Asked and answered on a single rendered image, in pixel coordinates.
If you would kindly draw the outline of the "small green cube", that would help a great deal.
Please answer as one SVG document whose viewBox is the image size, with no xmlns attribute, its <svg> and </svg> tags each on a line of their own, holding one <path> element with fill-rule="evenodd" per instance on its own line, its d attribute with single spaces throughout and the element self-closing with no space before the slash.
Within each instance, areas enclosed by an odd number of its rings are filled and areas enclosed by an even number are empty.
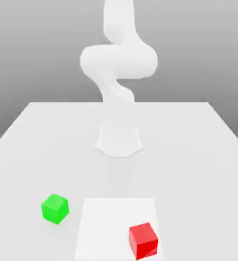
<svg viewBox="0 0 238 261">
<path fill-rule="evenodd" d="M 41 204 L 41 211 L 44 219 L 59 224 L 69 213 L 68 200 L 52 194 Z"/>
</svg>

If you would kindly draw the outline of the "small red cube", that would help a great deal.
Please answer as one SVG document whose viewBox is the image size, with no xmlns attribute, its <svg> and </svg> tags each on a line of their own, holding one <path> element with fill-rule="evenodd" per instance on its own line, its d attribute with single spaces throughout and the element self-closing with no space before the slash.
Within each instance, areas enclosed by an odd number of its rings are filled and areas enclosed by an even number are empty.
<svg viewBox="0 0 238 261">
<path fill-rule="evenodd" d="M 129 228 L 129 245 L 136 260 L 157 254 L 158 236 L 149 222 Z"/>
</svg>

